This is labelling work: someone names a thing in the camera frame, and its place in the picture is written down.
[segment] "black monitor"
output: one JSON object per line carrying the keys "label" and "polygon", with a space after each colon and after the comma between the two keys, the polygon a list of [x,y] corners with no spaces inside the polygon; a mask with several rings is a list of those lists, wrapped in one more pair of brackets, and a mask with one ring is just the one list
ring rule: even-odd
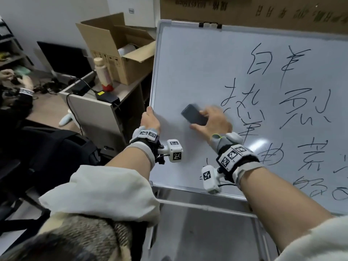
{"label": "black monitor", "polygon": [[38,45],[55,72],[82,78],[92,71],[81,48],[38,41]]}

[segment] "shelf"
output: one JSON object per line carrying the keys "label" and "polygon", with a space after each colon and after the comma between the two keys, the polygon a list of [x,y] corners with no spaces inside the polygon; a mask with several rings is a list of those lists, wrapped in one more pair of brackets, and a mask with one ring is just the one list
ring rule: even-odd
{"label": "shelf", "polygon": [[17,60],[20,60],[22,58],[25,58],[25,57],[26,57],[25,55],[19,55],[19,56],[14,56],[11,59],[6,60],[6,61],[0,61],[0,68],[7,65],[7,64],[12,63],[12,62],[15,62]]}
{"label": "shelf", "polygon": [[2,39],[2,40],[0,40],[0,44],[1,43],[5,43],[5,42],[10,41],[10,40],[13,40],[13,39],[15,39],[15,38],[14,37],[10,37],[10,38]]}

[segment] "black power adapter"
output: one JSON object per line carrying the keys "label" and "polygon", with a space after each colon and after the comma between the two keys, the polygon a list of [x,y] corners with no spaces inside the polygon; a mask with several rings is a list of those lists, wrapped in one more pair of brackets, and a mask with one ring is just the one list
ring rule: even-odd
{"label": "black power adapter", "polygon": [[112,94],[111,92],[104,92],[103,90],[100,92],[95,92],[95,97],[97,98],[97,100],[100,100],[106,103],[111,103],[112,106],[114,107],[118,106],[121,103],[119,97]]}

